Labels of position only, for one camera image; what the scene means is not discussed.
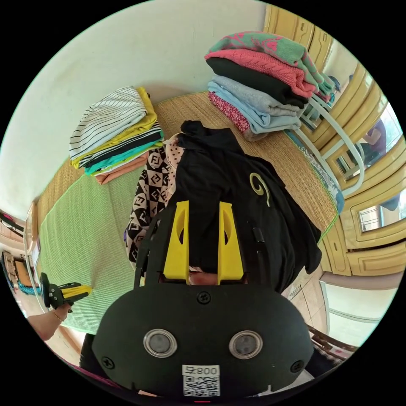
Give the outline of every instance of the bracelet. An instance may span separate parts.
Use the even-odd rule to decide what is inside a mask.
[[[54,313],[55,314],[55,317],[61,322],[61,323],[63,323],[64,322],[64,320],[62,320],[56,313],[55,313],[55,311],[54,310],[52,310],[52,313]]]

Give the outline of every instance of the screw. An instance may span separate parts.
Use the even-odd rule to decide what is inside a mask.
[[[102,357],[101,362],[107,369],[114,369],[114,362],[109,357]]]
[[[293,372],[293,373],[299,372],[303,369],[304,366],[305,366],[305,363],[303,361],[296,361],[291,366],[291,372]]]
[[[201,305],[206,305],[206,304],[210,303],[210,301],[211,301],[211,296],[210,296],[207,292],[200,292],[200,293],[198,294],[197,299],[198,299],[198,302],[199,302]]]

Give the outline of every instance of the wrist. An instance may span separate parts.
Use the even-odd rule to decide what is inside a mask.
[[[66,312],[61,311],[60,308],[58,309],[52,309],[52,313],[54,313],[54,316],[56,319],[59,320],[59,322],[63,323],[66,320],[66,317],[68,316]]]

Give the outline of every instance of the green mat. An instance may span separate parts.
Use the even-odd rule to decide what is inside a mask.
[[[63,326],[96,334],[107,308],[133,288],[134,270],[123,240],[143,168],[100,186],[83,175],[43,221],[41,269],[51,283],[78,282],[93,292],[73,306]]]

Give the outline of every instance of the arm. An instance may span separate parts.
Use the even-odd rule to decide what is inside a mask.
[[[67,303],[56,310],[44,314],[27,317],[28,322],[42,340],[48,341],[55,334],[58,327],[68,317],[71,306]]]
[[[365,134],[364,140],[371,145],[376,144],[376,142],[379,140],[381,137],[381,132],[377,130],[376,128],[372,131],[371,135]]]

